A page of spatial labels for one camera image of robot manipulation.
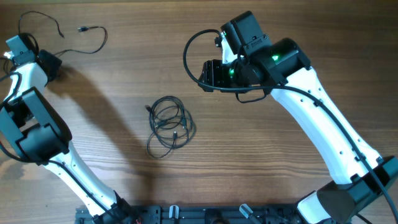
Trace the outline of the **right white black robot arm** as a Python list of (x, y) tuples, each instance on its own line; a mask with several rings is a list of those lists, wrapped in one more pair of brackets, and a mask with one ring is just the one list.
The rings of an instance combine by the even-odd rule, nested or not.
[(215, 44), (222, 58), (204, 64), (198, 84), (205, 91), (239, 95), (260, 89), (272, 96), (298, 122), (325, 161), (331, 182), (297, 204), (306, 222), (331, 218), (347, 223), (387, 193), (397, 179), (396, 157), (382, 157), (360, 138), (292, 39), (272, 43), (247, 11), (221, 27)]

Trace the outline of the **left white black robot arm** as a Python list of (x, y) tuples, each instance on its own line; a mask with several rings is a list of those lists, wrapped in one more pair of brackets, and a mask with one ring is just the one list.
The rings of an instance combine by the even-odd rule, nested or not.
[(11, 89), (1, 103), (1, 134), (17, 161), (43, 166), (61, 178), (83, 201), (93, 223), (128, 223), (136, 218), (130, 205), (104, 184), (78, 155), (70, 129), (43, 91), (57, 77), (62, 61), (39, 49), (31, 34), (7, 40), (4, 54), (13, 63)]

